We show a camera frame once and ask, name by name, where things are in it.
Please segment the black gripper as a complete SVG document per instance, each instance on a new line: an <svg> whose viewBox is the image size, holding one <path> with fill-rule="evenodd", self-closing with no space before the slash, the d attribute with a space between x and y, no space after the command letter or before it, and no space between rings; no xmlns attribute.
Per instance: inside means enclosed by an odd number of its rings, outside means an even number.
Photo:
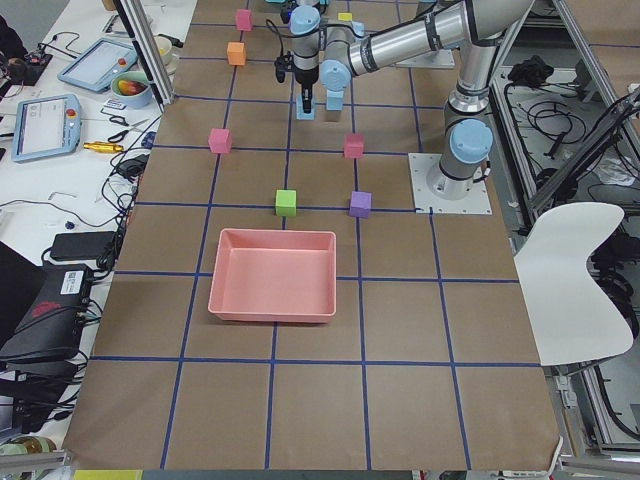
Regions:
<svg viewBox="0 0 640 480"><path fill-rule="evenodd" d="M299 106L303 113L312 113L314 110L313 85L318 81L318 68L293 69L294 78L301 85Z"/></svg>

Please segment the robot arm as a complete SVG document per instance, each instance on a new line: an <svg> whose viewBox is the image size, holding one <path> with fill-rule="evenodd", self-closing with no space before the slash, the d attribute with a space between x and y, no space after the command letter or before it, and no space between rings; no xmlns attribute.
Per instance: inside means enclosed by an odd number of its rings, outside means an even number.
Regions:
<svg viewBox="0 0 640 480"><path fill-rule="evenodd" d="M463 61L445 104L445 150L428 174L430 189L442 198L462 198L493 144L484 120L489 85L500 45L512 26L523 21L529 1L423 1L415 17L387 29L366 33L354 21L330 21L318 1L288 1L281 20L291 48L274 62L283 82L293 74L300 86L296 102L314 114L313 87L341 97L351 80L415 57L457 49Z"/></svg>

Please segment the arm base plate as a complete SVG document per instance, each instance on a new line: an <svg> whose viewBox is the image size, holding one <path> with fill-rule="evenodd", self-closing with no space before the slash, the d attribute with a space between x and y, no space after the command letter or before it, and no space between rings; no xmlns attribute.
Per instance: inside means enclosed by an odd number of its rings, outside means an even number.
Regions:
<svg viewBox="0 0 640 480"><path fill-rule="evenodd" d="M455 60L451 50L443 49L396 62L395 66L398 68L452 70L455 68Z"/></svg>
<svg viewBox="0 0 640 480"><path fill-rule="evenodd" d="M453 180L440 169L441 154L409 153L414 210L418 214L491 215L480 166L466 180Z"/></svg>

